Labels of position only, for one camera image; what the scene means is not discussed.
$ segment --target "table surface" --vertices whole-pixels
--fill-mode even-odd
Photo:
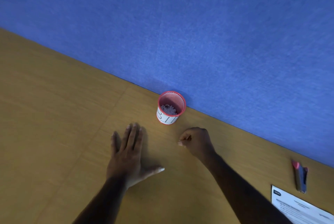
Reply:
[[[158,94],[0,30],[1,223],[70,223],[101,188],[110,137],[145,129],[143,163],[166,169],[130,188],[117,223],[239,223],[206,168],[177,145],[206,128],[216,151],[270,200],[275,185],[334,213],[334,169],[187,108],[156,118]],[[309,167],[295,189],[291,159]]]

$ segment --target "left hand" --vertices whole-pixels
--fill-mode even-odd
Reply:
[[[111,159],[106,169],[106,179],[124,176],[126,179],[126,188],[129,188],[165,170],[161,166],[152,166],[148,169],[141,167],[142,145],[143,131],[136,124],[133,127],[131,125],[127,126],[119,149],[117,149],[116,132],[114,132],[111,137]]]

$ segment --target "red mesh cup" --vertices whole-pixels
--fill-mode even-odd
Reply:
[[[161,106],[169,104],[176,109],[176,115],[170,115],[162,111]],[[157,118],[158,120],[165,124],[173,124],[177,118],[186,110],[186,100],[180,93],[175,91],[166,91],[159,96],[158,99],[158,109],[157,109]]]

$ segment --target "blue carpet wall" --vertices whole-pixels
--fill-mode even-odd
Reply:
[[[334,0],[0,0],[0,26],[334,167]]]

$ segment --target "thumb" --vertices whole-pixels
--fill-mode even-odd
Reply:
[[[189,143],[189,141],[186,140],[186,139],[177,142],[177,144],[178,144],[179,146],[187,146],[188,143]]]
[[[151,166],[151,167],[149,167],[149,168],[147,168],[143,171],[141,177],[144,180],[144,179],[146,179],[146,178],[148,178],[148,177],[150,177],[154,174],[158,174],[158,173],[160,173],[164,170],[165,170],[165,168],[160,166],[160,165]]]

